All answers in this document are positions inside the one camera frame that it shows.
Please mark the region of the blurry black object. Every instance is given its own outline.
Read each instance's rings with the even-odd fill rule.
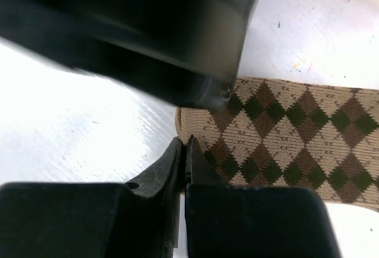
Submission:
[[[315,192],[230,186],[194,137],[126,184],[4,185],[1,257],[171,258],[182,188],[189,258],[340,257]]]
[[[0,0],[0,36],[181,107],[219,108],[255,0]]]

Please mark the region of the brown object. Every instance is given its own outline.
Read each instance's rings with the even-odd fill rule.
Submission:
[[[379,211],[379,91],[238,79],[228,106],[178,108],[228,182],[315,189],[327,202]]]

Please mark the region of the diamond pattern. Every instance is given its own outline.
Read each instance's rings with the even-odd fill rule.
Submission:
[[[232,184],[313,188],[379,210],[378,91],[238,79],[225,109],[176,117],[181,139],[195,135]]]

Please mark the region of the argyle cloth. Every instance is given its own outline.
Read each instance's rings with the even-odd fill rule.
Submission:
[[[244,78],[222,110],[178,108],[176,129],[234,185],[298,186],[379,211],[379,91]]]

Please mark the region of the white table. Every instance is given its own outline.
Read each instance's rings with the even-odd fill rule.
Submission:
[[[258,0],[240,75],[379,89],[378,52],[379,0]],[[151,96],[5,40],[0,58],[0,183],[126,181],[176,136],[175,108]],[[344,257],[379,257],[379,214],[328,210]]]

